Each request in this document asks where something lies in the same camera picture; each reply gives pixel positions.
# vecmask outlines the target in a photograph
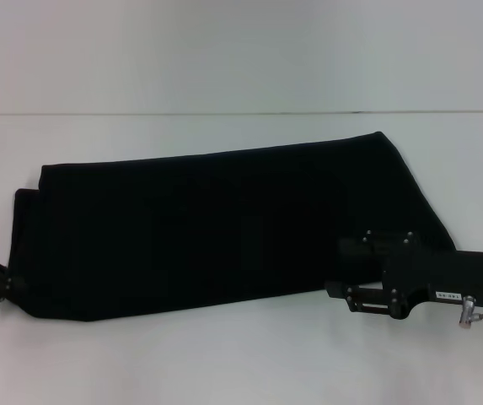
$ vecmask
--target black trousers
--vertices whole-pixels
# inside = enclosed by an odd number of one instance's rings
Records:
[[[381,133],[165,159],[51,165],[19,190],[11,300],[32,316],[94,321],[362,284],[338,238],[419,233],[453,250]]]

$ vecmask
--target label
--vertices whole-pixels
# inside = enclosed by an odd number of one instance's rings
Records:
[[[457,293],[442,293],[440,291],[436,291],[436,298],[439,300],[462,300],[462,295]]]

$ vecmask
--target black fabric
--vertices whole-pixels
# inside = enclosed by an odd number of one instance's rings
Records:
[[[141,161],[52,165],[16,195],[13,297],[32,316],[94,321],[362,284],[340,236],[418,231],[454,245],[395,147],[363,137]]]

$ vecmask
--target folded black garment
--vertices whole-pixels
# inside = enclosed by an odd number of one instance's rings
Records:
[[[11,298],[95,321],[363,284],[338,238],[419,233],[454,250],[396,148],[359,138],[164,159],[52,165],[14,206]]]

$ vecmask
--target white background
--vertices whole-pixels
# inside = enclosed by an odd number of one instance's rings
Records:
[[[483,251],[483,2],[0,0],[0,262],[43,164],[375,131]],[[0,404],[477,405],[483,322],[458,318],[323,291],[92,324],[4,304]]]

